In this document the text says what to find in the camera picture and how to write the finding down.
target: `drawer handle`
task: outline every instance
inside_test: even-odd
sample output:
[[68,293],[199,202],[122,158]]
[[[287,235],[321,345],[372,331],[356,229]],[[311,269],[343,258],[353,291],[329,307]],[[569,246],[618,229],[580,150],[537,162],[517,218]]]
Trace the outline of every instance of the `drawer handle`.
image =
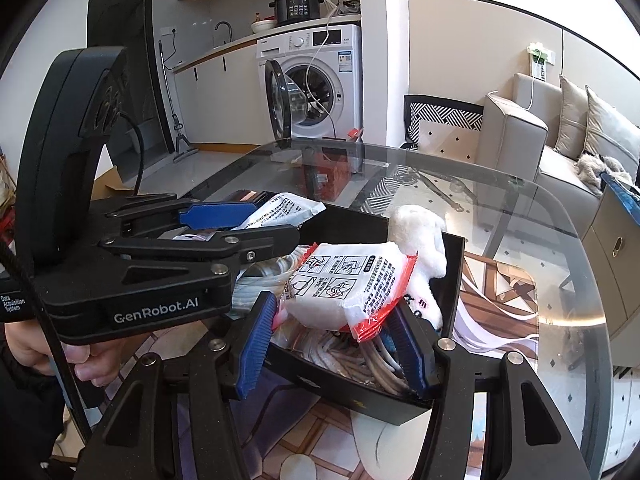
[[616,244],[613,246],[613,253],[611,254],[611,256],[613,256],[614,258],[616,256],[618,256],[618,253],[620,252],[620,249],[622,249],[622,245],[624,244],[624,240],[622,239],[622,237],[618,237],[618,239],[616,240]]

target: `white bowl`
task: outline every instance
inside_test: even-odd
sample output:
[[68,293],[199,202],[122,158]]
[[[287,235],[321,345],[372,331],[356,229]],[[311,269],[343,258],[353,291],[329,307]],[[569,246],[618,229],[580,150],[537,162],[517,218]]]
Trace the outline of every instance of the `white bowl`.
[[258,32],[271,30],[272,28],[275,28],[275,26],[276,20],[262,20],[261,22],[253,22],[251,24],[251,30],[254,32],[254,34],[257,34]]

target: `furry plush toy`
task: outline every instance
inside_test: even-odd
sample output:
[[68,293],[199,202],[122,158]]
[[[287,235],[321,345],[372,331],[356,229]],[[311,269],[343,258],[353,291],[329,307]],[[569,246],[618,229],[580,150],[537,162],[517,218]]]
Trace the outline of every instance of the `furry plush toy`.
[[386,236],[404,254],[418,254],[404,298],[412,312],[427,319],[436,330],[442,328],[442,313],[429,288],[429,280],[442,278],[447,273],[442,241],[445,226],[444,220],[428,209],[403,205],[391,214]]
[[578,178],[596,196],[602,195],[600,175],[603,173],[608,173],[622,182],[633,184],[631,175],[629,175],[622,164],[612,156],[591,155],[589,152],[582,152],[582,155],[575,165],[578,169]]

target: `wooden countertop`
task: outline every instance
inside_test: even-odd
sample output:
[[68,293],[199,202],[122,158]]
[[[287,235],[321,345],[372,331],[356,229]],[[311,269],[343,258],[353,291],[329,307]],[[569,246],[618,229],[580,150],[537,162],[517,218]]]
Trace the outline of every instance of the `wooden countertop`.
[[[361,20],[361,16],[359,14],[347,14],[345,16],[335,16],[331,18],[330,24],[337,25],[338,23],[359,23],[360,20]],[[308,20],[307,22],[292,23],[290,25],[284,25],[283,27],[276,27],[276,28],[272,28],[271,30],[265,30],[264,32],[259,32],[258,34],[252,34],[245,38],[240,38],[239,40],[235,40],[231,43],[217,46],[216,48],[209,50],[199,58],[194,59],[190,62],[180,63],[178,66],[174,67],[173,73],[177,74],[177,73],[183,72],[184,70],[197,66],[200,63],[204,63],[209,59],[213,59],[218,56],[224,56],[225,54],[228,54],[229,52],[233,52],[234,50],[238,50],[239,48],[244,48],[246,46],[256,44],[258,43],[258,40],[261,40],[262,38],[276,36],[277,34],[283,34],[284,32],[291,32],[292,30],[304,30],[306,28],[322,27],[323,25],[326,25],[326,19],[320,18],[319,20]]]

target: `white cabinet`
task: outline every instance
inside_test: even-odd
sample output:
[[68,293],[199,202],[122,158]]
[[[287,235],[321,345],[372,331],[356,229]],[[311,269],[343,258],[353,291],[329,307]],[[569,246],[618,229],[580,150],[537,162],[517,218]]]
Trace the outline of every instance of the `white cabinet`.
[[273,140],[255,49],[240,48],[176,76],[182,121],[192,142],[261,145]]

